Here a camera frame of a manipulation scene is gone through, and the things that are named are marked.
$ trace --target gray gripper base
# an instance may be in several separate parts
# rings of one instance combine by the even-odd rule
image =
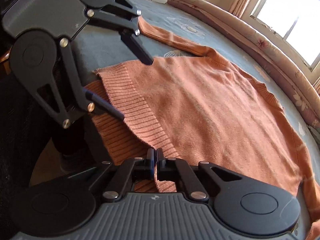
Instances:
[[[39,240],[18,233],[12,240]],[[103,204],[81,229],[48,240],[252,240],[223,227],[204,204],[182,193],[128,193],[119,203]],[[295,240],[287,233],[272,240]]]
[[[80,0],[18,0],[3,16],[4,30],[13,37],[41,29],[54,38],[71,39],[88,21]]]

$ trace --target metal pivot screw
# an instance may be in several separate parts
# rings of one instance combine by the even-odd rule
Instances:
[[[64,120],[63,123],[62,123],[62,127],[64,129],[69,128],[70,127],[70,120],[69,119]]]
[[[202,191],[195,191],[191,193],[191,197],[194,199],[205,199],[207,197],[207,194]]]
[[[87,16],[88,17],[92,17],[93,15],[94,15],[94,10],[90,9],[90,10],[87,11]]]
[[[91,102],[90,104],[88,104],[88,107],[87,107],[88,112],[91,113],[94,110],[94,107],[95,107],[94,103]]]
[[[65,48],[68,45],[68,39],[62,38],[60,40],[60,47]]]
[[[115,192],[115,191],[106,191],[102,194],[102,196],[106,199],[115,199],[119,197],[119,194],[118,192]]]

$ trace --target blue bedspread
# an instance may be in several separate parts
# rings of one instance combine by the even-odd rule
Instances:
[[[232,61],[259,81],[264,82],[284,107],[284,112],[292,127],[306,143],[317,182],[320,181],[320,152],[304,120],[294,103],[289,100],[278,85],[247,53],[228,40],[218,31],[197,18],[166,4],[145,0],[131,0],[142,11],[143,18],[150,24],[172,31],[199,44],[216,49],[225,58]],[[144,46],[153,56],[192,56],[150,38],[141,37]],[[76,53],[78,70],[83,85],[96,79],[92,70],[136,59],[132,52],[120,41],[117,32],[87,26],[77,36],[73,50]],[[298,239],[304,239],[309,228],[310,218],[304,203],[301,190],[298,193],[301,204],[301,216],[293,234]]]

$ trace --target orange sweater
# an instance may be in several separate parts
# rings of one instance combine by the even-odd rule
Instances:
[[[320,188],[308,149],[284,111],[257,81],[212,48],[201,46],[139,18],[141,32],[199,57],[156,57],[152,66],[138,60],[97,71],[88,86],[106,96],[125,116],[93,120],[116,163],[142,156],[148,145],[166,157],[191,165],[207,160],[293,195],[303,181],[312,224],[307,239],[320,235]],[[156,182],[158,190],[174,190]],[[143,184],[152,190],[151,183]]]

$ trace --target floor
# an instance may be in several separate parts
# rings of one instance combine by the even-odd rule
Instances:
[[[55,149],[52,140],[42,151],[33,170],[30,186],[65,175],[60,169],[60,153]]]

